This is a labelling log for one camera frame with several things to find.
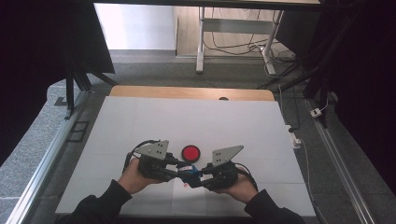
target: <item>black curtain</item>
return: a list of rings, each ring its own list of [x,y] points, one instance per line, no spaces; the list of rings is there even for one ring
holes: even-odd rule
[[[368,0],[332,57],[330,89],[355,140],[396,193],[396,4]]]
[[[93,4],[2,1],[0,32],[2,164],[72,63],[102,73],[114,68]]]

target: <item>red button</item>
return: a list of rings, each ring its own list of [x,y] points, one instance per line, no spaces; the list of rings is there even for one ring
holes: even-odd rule
[[[201,156],[201,151],[196,146],[186,146],[181,151],[181,157],[184,161],[189,161],[191,163],[196,162],[199,160]]]

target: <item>robotic hand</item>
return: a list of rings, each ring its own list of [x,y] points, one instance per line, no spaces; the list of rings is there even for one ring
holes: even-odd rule
[[[168,182],[175,177],[179,177],[193,189],[204,187],[209,190],[215,190],[231,187],[238,179],[239,173],[246,175],[257,189],[256,182],[251,174],[236,168],[235,163],[231,161],[244,148],[243,146],[214,150],[212,162],[208,163],[206,168],[198,171],[194,165],[179,161],[172,153],[167,152],[168,145],[169,141],[154,140],[139,144],[132,152],[127,154],[123,171],[128,166],[132,156],[135,156],[135,153],[139,153],[141,156],[138,170],[146,178]],[[177,172],[166,169],[167,165],[176,165]],[[213,175],[213,178],[201,181],[203,175]]]

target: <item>white cardboard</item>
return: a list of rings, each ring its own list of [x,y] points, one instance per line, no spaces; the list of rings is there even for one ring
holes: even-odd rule
[[[276,203],[314,216],[277,102],[107,97],[56,213],[71,213],[89,194],[100,196],[120,178],[125,155],[137,144],[169,140],[168,151],[196,145],[202,169],[212,151],[243,145],[233,158],[245,164]],[[206,189],[181,189],[179,180],[148,186],[126,203],[125,216],[246,216],[244,205]],[[192,197],[193,205],[183,206]]]

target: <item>metal bracket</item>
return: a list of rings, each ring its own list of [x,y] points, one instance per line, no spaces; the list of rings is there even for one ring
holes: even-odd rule
[[[230,161],[236,154],[238,154],[244,146],[226,147],[213,151],[212,163],[213,166],[220,166]]]
[[[169,141],[161,141],[155,144],[150,144],[147,146],[139,147],[135,149],[134,151],[136,153],[149,156],[158,160],[165,160],[166,157],[166,151],[168,150],[169,146]]]

